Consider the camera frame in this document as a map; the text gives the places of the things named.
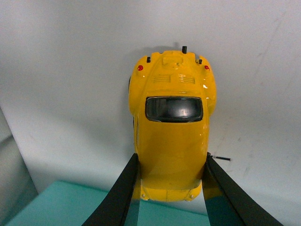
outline white wall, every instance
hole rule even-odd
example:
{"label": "white wall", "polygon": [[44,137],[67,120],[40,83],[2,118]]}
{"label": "white wall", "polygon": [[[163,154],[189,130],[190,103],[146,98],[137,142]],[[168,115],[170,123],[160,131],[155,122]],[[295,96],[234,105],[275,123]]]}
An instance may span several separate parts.
{"label": "white wall", "polygon": [[[298,0],[1,3],[0,105],[37,189],[62,179],[108,190],[133,153],[136,61],[187,45],[216,78],[209,151],[300,225],[300,12]],[[205,211],[201,197],[180,207]]]}

